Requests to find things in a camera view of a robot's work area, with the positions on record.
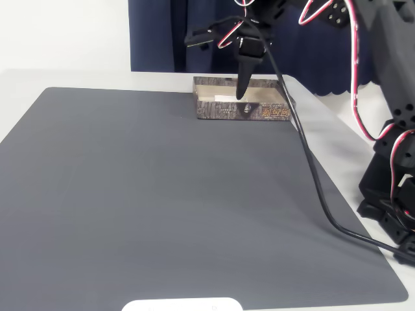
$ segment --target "white table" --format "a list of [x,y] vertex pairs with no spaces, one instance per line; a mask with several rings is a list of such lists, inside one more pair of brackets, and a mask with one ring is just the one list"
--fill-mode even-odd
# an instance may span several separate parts
[[[192,92],[194,74],[119,73],[9,70],[0,75],[0,142],[48,87],[79,87],[95,89],[126,89],[138,91]],[[259,75],[257,78],[274,78]],[[350,207],[356,210],[362,201],[358,184],[374,154],[356,133],[338,119],[296,79],[286,76],[287,87],[297,102],[297,110],[311,150],[337,186]],[[393,245],[377,222],[361,220],[369,234]],[[403,303],[364,306],[334,306],[313,310],[377,310],[412,311],[415,306],[415,268],[400,265],[383,251],[386,259],[405,285],[409,298]]]

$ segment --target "gray mat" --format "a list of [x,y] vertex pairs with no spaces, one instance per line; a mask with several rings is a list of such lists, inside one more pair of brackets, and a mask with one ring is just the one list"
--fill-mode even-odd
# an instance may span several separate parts
[[[334,215],[367,234],[319,170]],[[191,94],[47,89],[0,144],[0,202],[0,310],[407,298],[326,220],[291,123],[197,120]]]

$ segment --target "white wall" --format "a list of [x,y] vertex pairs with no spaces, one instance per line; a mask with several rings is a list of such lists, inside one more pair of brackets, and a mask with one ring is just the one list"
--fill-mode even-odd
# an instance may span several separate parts
[[0,71],[130,70],[127,0],[0,0]]

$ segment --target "open box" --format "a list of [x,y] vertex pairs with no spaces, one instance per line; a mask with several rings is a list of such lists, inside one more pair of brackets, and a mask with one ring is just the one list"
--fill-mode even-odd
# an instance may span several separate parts
[[196,76],[193,79],[198,119],[288,121],[291,112],[277,80],[251,79],[241,100],[237,79]]

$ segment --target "robotic arm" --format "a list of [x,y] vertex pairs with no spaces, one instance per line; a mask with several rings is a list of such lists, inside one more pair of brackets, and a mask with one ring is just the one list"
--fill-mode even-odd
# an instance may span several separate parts
[[[243,6],[248,0],[235,1]],[[350,22],[348,15],[344,14],[350,6],[346,7],[343,0],[314,0],[314,3],[307,0],[250,0],[244,8],[245,17],[255,24],[267,45],[272,44],[271,28],[287,5],[300,8],[307,5],[301,17],[303,23],[314,15],[338,28],[347,27]],[[393,115],[393,119],[385,123],[381,136],[374,139],[360,120],[357,82],[354,98],[352,84],[351,101],[355,116],[366,136],[376,141],[375,155],[359,185],[364,201],[358,212],[363,217],[377,220],[400,245],[400,251],[413,257],[408,260],[407,256],[403,258],[395,253],[400,262],[414,264],[415,178],[412,176],[415,176],[415,135],[411,134],[415,132],[415,3],[413,0],[354,0],[353,7],[359,24],[364,25],[370,34],[375,70]],[[307,10],[312,13],[305,19]],[[351,24],[352,38],[354,25],[357,32],[357,22]],[[219,48],[222,48],[233,41],[235,57],[239,61],[236,95],[240,99],[256,65],[263,61],[267,52],[250,25],[239,22],[225,37],[220,26],[220,23],[214,23],[206,29],[190,32],[185,44],[205,47],[208,42],[217,40]]]

